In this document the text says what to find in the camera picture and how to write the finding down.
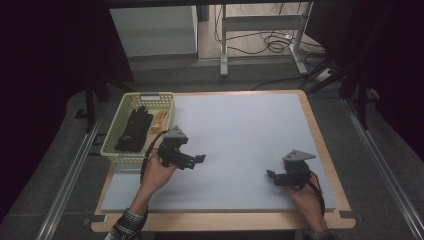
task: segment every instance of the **black cable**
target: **black cable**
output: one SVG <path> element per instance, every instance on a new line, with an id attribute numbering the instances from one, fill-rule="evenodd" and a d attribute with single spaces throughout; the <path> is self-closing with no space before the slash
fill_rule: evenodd
<path id="1" fill-rule="evenodd" d="M 317 67 L 314 68 L 314 70 L 311 72 L 311 74 L 309 74 L 308 78 L 310 76 L 312 76 L 313 74 L 322 71 L 324 68 L 326 68 L 328 65 L 324 65 L 324 62 L 327 62 L 328 58 L 332 58 L 333 60 L 336 58 L 336 56 L 338 56 L 340 53 L 343 53 L 346 51 L 346 49 L 349 49 L 350 47 L 352 47 L 354 44 L 356 44 L 358 41 L 360 41 L 360 37 L 362 37 L 362 35 L 364 34 L 364 31 L 367 30 L 368 28 L 368 23 L 363 23 L 359 29 L 356 31 L 356 34 L 354 35 L 354 37 L 350 38 L 347 42 L 345 42 L 342 46 L 340 46 L 338 49 L 336 49 L 335 51 L 333 51 L 331 53 L 331 55 L 328 55 L 326 57 L 326 59 L 324 59 L 324 61 L 322 61 Z M 304 87 L 306 87 L 306 84 L 308 84 L 308 82 L 310 81 L 308 78 L 305 78 L 303 80 L 303 82 L 299 85 L 298 89 L 303 89 Z"/>
<path id="2" fill-rule="evenodd" d="M 149 148 L 147 148 L 146 153 L 144 154 L 144 160 L 143 163 L 141 164 L 141 172 L 140 172 L 140 183 L 143 180 L 144 177 L 144 173 L 146 172 L 146 166 L 147 166 L 147 162 L 148 162 L 148 158 L 150 156 L 150 153 L 152 153 L 153 147 L 155 146 L 156 141 L 159 139 L 160 136 L 162 136 L 163 134 L 167 133 L 168 131 L 162 131 L 160 132 L 155 139 L 150 143 Z"/>
<path id="3" fill-rule="evenodd" d="M 255 32 L 255 33 L 243 34 L 243 35 L 239 35 L 239 36 L 235 36 L 235 37 L 229 37 L 229 38 L 226 38 L 226 39 L 228 41 L 228 40 L 233 40 L 233 39 L 236 39 L 236 38 L 249 37 L 249 36 L 259 35 L 259 34 L 263 34 L 263 33 L 268 33 L 268 32 L 265 31 L 265 32 Z"/>
<path id="4" fill-rule="evenodd" d="M 243 8 L 241 8 L 241 4 L 240 4 L 240 11 L 243 13 L 243 15 L 246 16 L 246 13 L 243 11 Z"/>
<path id="5" fill-rule="evenodd" d="M 264 42 L 267 44 L 267 47 L 271 52 L 281 53 L 288 46 L 290 46 L 290 43 L 287 41 L 287 39 L 279 37 L 279 36 L 275 36 L 273 34 L 274 32 L 272 32 L 271 35 L 264 38 Z"/>
<path id="6" fill-rule="evenodd" d="M 219 16 L 221 16 L 221 11 L 222 11 L 222 5 L 221 8 L 219 9 L 219 13 L 218 13 L 218 17 L 216 16 L 216 5 L 213 8 L 213 13 L 215 16 L 215 33 L 214 33 L 214 37 L 215 37 L 215 41 L 219 42 L 221 44 L 221 40 L 219 39 L 219 35 L 218 35 L 218 19 Z"/>
<path id="7" fill-rule="evenodd" d="M 246 52 L 246 51 L 243 51 L 243 50 L 241 50 L 241 49 L 239 49 L 239 48 L 235 48 L 235 47 L 227 47 L 227 49 L 233 49 L 233 50 L 236 50 L 236 51 L 239 51 L 239 52 L 245 53 L 245 54 L 255 55 L 255 54 L 259 54 L 259 53 L 261 53 L 261 52 L 265 52 L 265 51 L 268 49 L 268 47 L 265 47 L 264 49 L 262 49 L 262 50 L 260 50 L 260 51 L 258 51 L 258 52 Z"/>
<path id="8" fill-rule="evenodd" d="M 270 14 L 271 14 L 271 12 L 272 12 L 272 10 L 274 10 L 274 8 L 276 9 L 276 7 L 277 7 L 277 3 L 274 3 L 274 6 L 271 8 L 271 10 L 269 10 L 268 15 L 270 15 Z"/>
<path id="9" fill-rule="evenodd" d="M 302 4 L 302 2 L 299 2 L 299 6 L 297 7 L 297 12 L 296 12 L 296 14 L 299 14 L 299 11 L 300 11 L 300 5 Z"/>
<path id="10" fill-rule="evenodd" d="M 308 180 L 306 183 L 314 190 L 315 194 L 317 195 L 319 204 L 321 206 L 321 214 L 322 214 L 322 216 L 324 216 L 324 214 L 325 214 L 325 201 L 324 201 L 324 197 L 322 196 L 321 185 L 319 184 L 318 176 L 314 172 L 312 172 L 312 171 L 310 171 L 310 172 L 317 179 L 318 187 L 315 186 L 311 182 L 311 180 Z"/>
<path id="11" fill-rule="evenodd" d="M 281 15 L 281 12 L 283 11 L 285 3 L 281 3 L 280 11 L 278 11 L 278 15 Z"/>
<path id="12" fill-rule="evenodd" d="M 313 74 L 317 73 L 318 71 L 321 71 L 321 68 L 323 67 L 322 65 L 326 61 L 326 59 L 324 59 L 322 62 L 320 62 L 320 64 L 318 64 L 316 66 L 316 68 L 314 68 L 308 75 L 300 76 L 300 77 L 294 77 L 294 78 L 282 78 L 282 79 L 271 80 L 271 81 L 268 81 L 268 82 L 263 82 L 263 83 L 260 83 L 260 84 L 256 85 L 255 87 L 253 87 L 250 91 L 255 91 L 260 86 L 263 86 L 263 85 L 266 85 L 266 84 L 271 84 L 271 83 L 276 83 L 276 82 L 279 82 L 279 81 L 294 80 L 294 79 L 304 79 L 304 80 L 305 79 L 308 79 Z"/>

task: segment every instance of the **human hand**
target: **human hand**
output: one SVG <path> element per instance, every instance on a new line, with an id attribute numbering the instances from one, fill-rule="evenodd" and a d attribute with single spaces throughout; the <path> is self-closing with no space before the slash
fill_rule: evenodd
<path id="1" fill-rule="evenodd" d="M 155 152 L 147 160 L 146 171 L 137 195 L 135 196 L 130 210 L 143 215 L 153 193 L 163 187 L 171 178 L 177 166 L 162 166 L 158 154 Z"/>
<path id="2" fill-rule="evenodd" d="M 140 188 L 153 194 L 169 181 L 176 169 L 175 165 L 164 167 L 157 152 L 152 153 L 148 159 Z"/>
<path id="3" fill-rule="evenodd" d="M 319 186 L 315 174 L 312 174 L 310 181 L 315 186 Z M 322 232 L 328 229 L 327 223 L 321 214 L 318 196 L 308 184 L 301 190 L 296 190 L 292 187 L 284 187 L 284 190 L 289 194 L 290 199 L 299 212 L 305 217 L 312 232 Z"/>

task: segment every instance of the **plastic basket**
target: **plastic basket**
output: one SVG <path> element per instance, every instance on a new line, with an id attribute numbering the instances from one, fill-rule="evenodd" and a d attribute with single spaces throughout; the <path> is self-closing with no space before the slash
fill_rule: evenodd
<path id="1" fill-rule="evenodd" d="M 127 93 L 122 97 L 105 141 L 103 142 L 103 146 L 100 150 L 102 156 L 108 157 L 110 161 L 116 163 L 140 163 L 143 161 L 147 148 L 157 135 L 152 134 L 150 130 L 146 136 L 146 143 L 140 153 L 122 152 L 115 149 L 118 139 L 125 130 L 131 112 L 141 106 L 145 106 L 146 110 L 154 116 L 161 110 L 167 110 L 168 117 L 166 122 L 164 121 L 163 123 L 163 129 L 169 129 L 174 119 L 175 104 L 173 93 Z"/>

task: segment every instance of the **black object in basket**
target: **black object in basket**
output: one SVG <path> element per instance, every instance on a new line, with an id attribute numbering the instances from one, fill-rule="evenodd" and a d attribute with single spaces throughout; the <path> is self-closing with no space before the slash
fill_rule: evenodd
<path id="1" fill-rule="evenodd" d="M 147 131 L 153 120 L 145 106 L 131 112 L 122 136 L 115 146 L 119 151 L 140 152 L 146 142 Z"/>

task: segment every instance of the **plaid sleeve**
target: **plaid sleeve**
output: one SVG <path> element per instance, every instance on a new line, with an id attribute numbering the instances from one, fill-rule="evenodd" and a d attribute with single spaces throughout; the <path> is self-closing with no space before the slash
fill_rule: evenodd
<path id="1" fill-rule="evenodd" d="M 304 240 L 339 240 L 339 238 L 333 229 L 328 229 L 323 232 L 308 234 Z"/>
<path id="2" fill-rule="evenodd" d="M 124 240 L 134 238 L 143 228 L 144 217 L 131 212 L 128 208 L 115 225 L 105 240 Z"/>

